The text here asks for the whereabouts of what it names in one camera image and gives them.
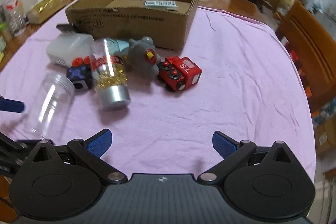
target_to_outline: gray toy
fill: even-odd
[[[121,51],[121,56],[127,60],[127,65],[137,70],[142,76],[153,78],[159,74],[161,57],[155,51],[153,40],[143,37],[141,40],[129,40],[129,47]]]

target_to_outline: white plastic container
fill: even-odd
[[[93,41],[89,34],[64,32],[50,42],[45,52],[51,62],[70,68],[75,58],[84,59],[91,54]]]

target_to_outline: pink tablecloth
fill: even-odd
[[[46,73],[65,68],[49,64],[48,43],[67,22],[60,11],[31,36],[0,74],[0,95],[29,108]],[[161,56],[174,55],[159,49]],[[221,161],[212,148],[216,130],[260,146],[284,140],[311,179],[315,144],[310,111],[297,71],[266,25],[224,11],[198,8],[180,56],[203,74],[190,90],[169,93],[129,73],[132,103],[127,109],[99,110],[95,92],[76,94],[57,144],[86,139],[103,128],[113,133],[102,159],[130,176],[143,173],[194,173]],[[0,112],[0,131],[22,138],[24,115]]]

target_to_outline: wooden table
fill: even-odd
[[[262,14],[259,12],[256,5],[247,0],[200,0],[198,5],[218,10],[225,10],[236,15],[263,22]],[[40,25],[28,25],[26,31],[22,35],[14,37],[12,41],[7,43],[7,47],[4,52],[5,56],[0,63],[0,72],[10,61],[12,56],[17,52],[17,50],[23,45],[26,39],[39,28]]]

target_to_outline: blue gripper pad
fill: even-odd
[[[223,159],[227,158],[238,149],[237,145],[228,139],[221,136],[218,132],[215,132],[212,135],[212,146]]]
[[[96,135],[85,141],[86,150],[100,158],[112,144],[112,132],[109,129],[103,129]]]
[[[22,113],[25,110],[25,104],[21,101],[14,101],[0,97],[0,110]]]

